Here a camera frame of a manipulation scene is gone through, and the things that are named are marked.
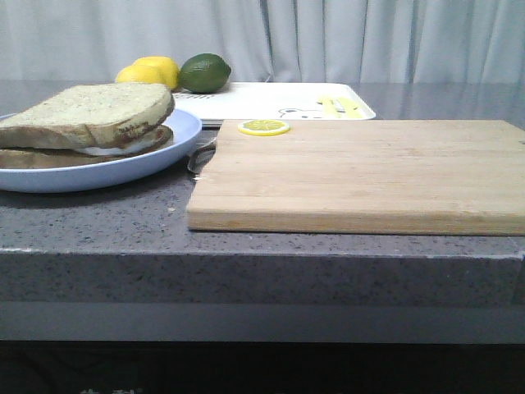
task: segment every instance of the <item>white tray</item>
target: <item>white tray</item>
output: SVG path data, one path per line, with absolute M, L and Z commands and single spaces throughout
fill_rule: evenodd
M 176 108 L 193 113 L 205 126 L 220 126 L 224 119 L 333 120 L 317 102 L 322 95 L 355 101 L 360 119 L 376 117 L 348 85 L 342 84 L 231 82 L 215 94 L 192 94 L 185 90 L 174 93 Z

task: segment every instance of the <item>yellow lemon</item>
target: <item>yellow lemon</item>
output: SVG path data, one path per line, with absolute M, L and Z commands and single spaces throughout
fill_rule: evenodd
M 124 67 L 116 75 L 115 82 L 146 82 L 149 84 L 166 84 L 158 68 L 144 64 L 132 64 Z
M 170 57 L 167 56 L 147 56 L 140 57 L 133 64 L 153 66 L 158 68 L 164 78 L 164 83 L 174 89 L 179 80 L 179 66 Z
M 286 133 L 290 129 L 290 125 L 285 121 L 276 119 L 255 119 L 243 121 L 238 128 L 241 133 L 248 135 L 270 136 Z

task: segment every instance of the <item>lemon slice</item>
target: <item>lemon slice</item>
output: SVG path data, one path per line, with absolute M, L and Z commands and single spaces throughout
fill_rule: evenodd
M 255 119 L 239 124 L 239 131 L 248 135 L 270 136 L 286 133 L 290 125 L 275 119 Z

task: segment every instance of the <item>wooden cutting board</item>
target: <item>wooden cutting board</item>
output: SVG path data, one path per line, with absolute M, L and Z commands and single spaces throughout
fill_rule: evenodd
M 224 121 L 191 229 L 525 234 L 525 131 L 505 121 Z

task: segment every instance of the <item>blue plate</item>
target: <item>blue plate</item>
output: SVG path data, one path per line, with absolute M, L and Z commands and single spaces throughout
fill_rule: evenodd
M 176 109 L 163 124 L 175 134 L 171 146 L 132 158 L 85 166 L 0 169 L 0 190 L 25 193 L 91 190 L 120 185 L 159 172 L 194 149 L 203 126 L 200 119 L 180 109 Z

